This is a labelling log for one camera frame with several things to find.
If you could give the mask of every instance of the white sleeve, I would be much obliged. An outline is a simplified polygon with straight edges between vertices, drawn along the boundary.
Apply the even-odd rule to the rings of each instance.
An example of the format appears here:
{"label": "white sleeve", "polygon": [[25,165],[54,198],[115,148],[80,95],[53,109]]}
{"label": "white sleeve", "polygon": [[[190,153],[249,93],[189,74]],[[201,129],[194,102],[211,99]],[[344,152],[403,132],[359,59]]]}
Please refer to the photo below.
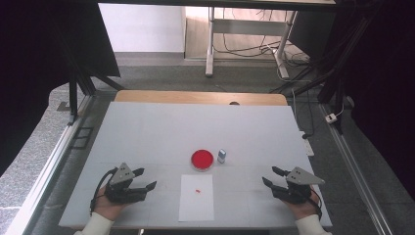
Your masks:
{"label": "white sleeve", "polygon": [[92,212],[91,218],[83,230],[75,232],[74,235],[108,235],[113,224],[113,221]]}
{"label": "white sleeve", "polygon": [[321,226],[317,214],[313,214],[296,221],[300,235],[331,235]]}

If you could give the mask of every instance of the red dish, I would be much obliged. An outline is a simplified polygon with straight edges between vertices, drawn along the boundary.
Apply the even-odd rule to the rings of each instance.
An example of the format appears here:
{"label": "red dish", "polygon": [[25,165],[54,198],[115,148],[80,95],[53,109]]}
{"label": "red dish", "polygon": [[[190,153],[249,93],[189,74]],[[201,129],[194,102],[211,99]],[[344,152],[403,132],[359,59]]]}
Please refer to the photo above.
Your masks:
{"label": "red dish", "polygon": [[192,155],[192,165],[198,171],[208,170],[213,164],[213,155],[208,150],[198,150]]}

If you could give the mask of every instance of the robotic hand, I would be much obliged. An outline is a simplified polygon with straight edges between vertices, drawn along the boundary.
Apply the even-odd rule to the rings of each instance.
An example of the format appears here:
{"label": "robotic hand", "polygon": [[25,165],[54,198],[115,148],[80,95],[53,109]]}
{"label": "robotic hand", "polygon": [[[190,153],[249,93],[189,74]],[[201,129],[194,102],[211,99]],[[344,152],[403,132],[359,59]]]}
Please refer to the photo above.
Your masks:
{"label": "robotic hand", "polygon": [[142,175],[143,172],[144,168],[138,168],[134,171],[131,171],[126,163],[122,163],[119,168],[115,167],[114,169],[109,170],[98,184],[94,198],[91,200],[90,212],[92,213],[95,209],[97,194],[101,184],[103,183],[104,179],[107,178],[107,176],[110,174],[112,176],[107,182],[107,187],[104,192],[104,195],[107,196],[110,202],[117,204],[131,204],[139,201],[144,201],[146,199],[147,193],[156,188],[157,181],[148,184],[144,188],[128,188],[133,178]]}
{"label": "robotic hand", "polygon": [[310,199],[312,190],[310,184],[324,184],[325,181],[323,179],[300,167],[295,167],[292,171],[287,171],[273,166],[272,171],[280,176],[286,177],[288,185],[288,188],[276,186],[270,180],[262,177],[263,183],[271,189],[274,198],[294,205],[310,202],[316,207],[317,213],[321,217],[321,206],[318,206]]}

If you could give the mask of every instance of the white paper sheet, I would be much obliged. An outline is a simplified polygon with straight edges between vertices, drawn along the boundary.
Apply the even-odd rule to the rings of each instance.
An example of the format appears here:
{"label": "white paper sheet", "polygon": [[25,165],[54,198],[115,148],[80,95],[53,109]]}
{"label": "white paper sheet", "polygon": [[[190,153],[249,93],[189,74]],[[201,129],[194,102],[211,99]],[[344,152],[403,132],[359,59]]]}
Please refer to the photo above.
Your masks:
{"label": "white paper sheet", "polygon": [[183,174],[179,221],[214,220],[213,180],[211,174]]}

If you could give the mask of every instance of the white tabletop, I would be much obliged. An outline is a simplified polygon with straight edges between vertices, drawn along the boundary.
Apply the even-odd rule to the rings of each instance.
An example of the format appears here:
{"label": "white tabletop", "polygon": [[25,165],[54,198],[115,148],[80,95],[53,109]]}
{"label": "white tabletop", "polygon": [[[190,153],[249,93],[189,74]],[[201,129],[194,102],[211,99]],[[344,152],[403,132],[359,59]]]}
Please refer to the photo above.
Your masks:
{"label": "white tabletop", "polygon": [[[226,162],[215,161],[208,171],[197,172],[190,158],[199,149],[215,156],[224,149]],[[292,214],[272,197],[261,177],[286,186],[285,179],[272,172],[273,165],[285,170],[299,166],[313,173],[291,107],[113,102],[61,226],[86,224],[99,180],[123,162],[131,169],[145,168],[131,188],[158,183],[144,202],[124,210],[114,225],[119,228],[294,227]],[[183,174],[212,175],[214,220],[179,222]],[[321,223],[332,225],[324,204]]]}

